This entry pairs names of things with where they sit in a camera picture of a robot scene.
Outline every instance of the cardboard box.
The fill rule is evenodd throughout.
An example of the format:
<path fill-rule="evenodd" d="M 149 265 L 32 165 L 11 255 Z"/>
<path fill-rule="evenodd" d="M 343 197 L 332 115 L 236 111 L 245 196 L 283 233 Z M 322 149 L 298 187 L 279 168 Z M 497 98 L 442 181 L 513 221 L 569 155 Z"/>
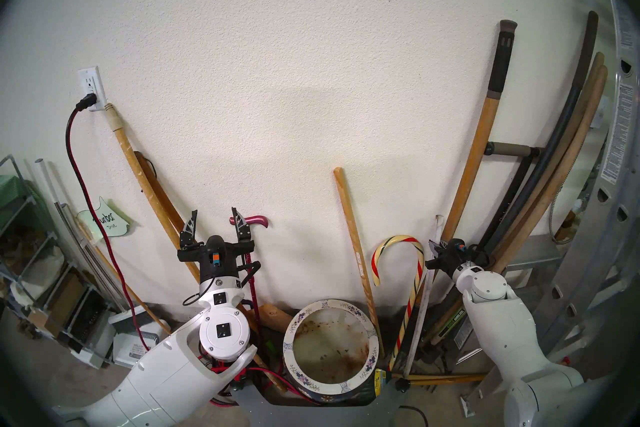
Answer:
<path fill-rule="evenodd" d="M 53 337 L 58 337 L 62 326 L 71 317 L 73 309 L 85 292 L 84 288 L 78 276 L 69 272 L 51 298 L 49 315 L 34 308 L 29 314 L 29 322 L 49 332 Z"/>

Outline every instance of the red and white striped candy cane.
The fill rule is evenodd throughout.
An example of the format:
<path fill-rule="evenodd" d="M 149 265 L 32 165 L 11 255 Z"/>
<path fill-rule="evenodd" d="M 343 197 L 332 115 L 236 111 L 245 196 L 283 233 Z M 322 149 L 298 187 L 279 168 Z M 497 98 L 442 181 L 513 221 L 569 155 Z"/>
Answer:
<path fill-rule="evenodd" d="M 398 333 L 398 337 L 396 339 L 396 345 L 393 347 L 393 354 L 391 355 L 391 359 L 389 360 L 389 370 L 393 370 L 393 365 L 396 362 L 396 358 L 398 357 L 398 352 L 400 351 L 400 346 L 402 344 L 402 340 L 405 337 L 405 331 L 407 330 L 407 325 L 409 323 L 409 317 L 411 316 L 411 312 L 414 309 L 415 297 L 418 294 L 418 289 L 420 289 L 420 281 L 423 279 L 423 271 L 424 271 L 424 249 L 423 246 L 418 242 L 417 239 L 411 236 L 394 236 L 389 237 L 384 243 L 376 248 L 375 253 L 371 257 L 371 271 L 373 272 L 373 283 L 375 285 L 380 285 L 380 277 L 378 276 L 378 261 L 380 259 L 380 255 L 382 252 L 387 249 L 392 244 L 396 243 L 411 243 L 415 246 L 415 249 L 418 250 L 418 270 L 415 274 L 415 278 L 413 284 L 411 285 L 411 294 L 409 295 L 409 302 L 407 303 L 406 310 L 404 311 L 404 319 L 402 320 L 402 325 L 400 326 L 400 332 Z"/>

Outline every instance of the outlet cover plate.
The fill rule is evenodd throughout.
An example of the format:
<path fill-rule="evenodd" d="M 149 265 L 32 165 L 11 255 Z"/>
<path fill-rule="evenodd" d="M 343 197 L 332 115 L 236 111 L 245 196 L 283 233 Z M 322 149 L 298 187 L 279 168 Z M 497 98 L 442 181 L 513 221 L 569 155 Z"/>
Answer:
<path fill-rule="evenodd" d="M 104 110 L 104 106 L 107 104 L 107 97 L 104 95 L 103 82 L 100 80 L 98 67 L 81 68 L 78 70 L 78 78 L 82 88 L 82 97 L 90 93 L 95 93 L 98 96 L 98 101 L 95 105 L 89 107 L 89 111 Z"/>

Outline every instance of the decorated ceramic planter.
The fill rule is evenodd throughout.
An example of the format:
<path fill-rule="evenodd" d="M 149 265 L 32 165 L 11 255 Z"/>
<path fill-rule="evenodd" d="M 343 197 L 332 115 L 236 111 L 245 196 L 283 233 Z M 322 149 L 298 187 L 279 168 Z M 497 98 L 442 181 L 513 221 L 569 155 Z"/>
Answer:
<path fill-rule="evenodd" d="M 311 303 L 293 317 L 283 355 L 293 385 L 323 403 L 359 392 L 378 361 L 378 336 L 371 320 L 346 301 Z"/>

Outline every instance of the black handle grip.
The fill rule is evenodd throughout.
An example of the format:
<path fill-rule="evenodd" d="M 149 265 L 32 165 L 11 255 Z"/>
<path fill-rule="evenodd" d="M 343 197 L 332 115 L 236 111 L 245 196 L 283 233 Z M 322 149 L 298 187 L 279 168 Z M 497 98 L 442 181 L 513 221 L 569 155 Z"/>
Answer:
<path fill-rule="evenodd" d="M 587 79 L 589 65 L 591 64 L 591 55 L 593 55 L 593 47 L 596 44 L 596 35 L 598 34 L 598 14 L 593 10 L 589 12 L 587 18 L 587 28 L 584 30 L 584 40 L 582 41 L 582 50 L 578 60 L 578 67 L 575 69 L 572 86 L 582 89 L 584 81 Z"/>
<path fill-rule="evenodd" d="M 500 21 L 498 45 L 495 48 L 495 58 L 491 69 L 491 77 L 489 78 L 489 91 L 498 93 L 493 96 L 496 99 L 500 98 L 500 93 L 504 89 L 504 81 L 507 79 L 507 70 L 509 70 L 509 60 L 511 60 L 511 50 L 513 49 L 513 40 L 517 27 L 518 24 L 513 20 Z"/>

